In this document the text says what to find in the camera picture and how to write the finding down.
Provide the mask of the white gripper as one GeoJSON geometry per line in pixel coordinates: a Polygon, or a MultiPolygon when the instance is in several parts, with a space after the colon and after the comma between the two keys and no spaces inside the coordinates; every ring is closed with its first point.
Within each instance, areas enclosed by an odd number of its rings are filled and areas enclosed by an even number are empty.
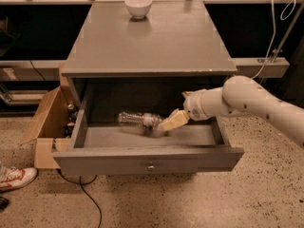
{"type": "Polygon", "coordinates": [[[197,91],[183,91],[184,97],[183,109],[176,108],[171,112],[168,118],[164,119],[159,125],[158,129],[161,131],[170,131],[181,127],[189,122],[191,118],[193,121],[204,121],[208,119],[202,107],[202,96],[205,89],[197,91]]]}

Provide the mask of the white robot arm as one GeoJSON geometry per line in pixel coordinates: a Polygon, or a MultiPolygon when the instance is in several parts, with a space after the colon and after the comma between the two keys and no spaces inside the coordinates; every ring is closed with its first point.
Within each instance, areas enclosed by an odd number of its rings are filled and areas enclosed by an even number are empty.
{"type": "Polygon", "coordinates": [[[183,96],[183,110],[174,110],[159,124],[159,130],[169,131],[189,120],[252,114],[304,147],[304,109],[281,101],[251,78],[234,76],[222,87],[185,91],[183,96]]]}

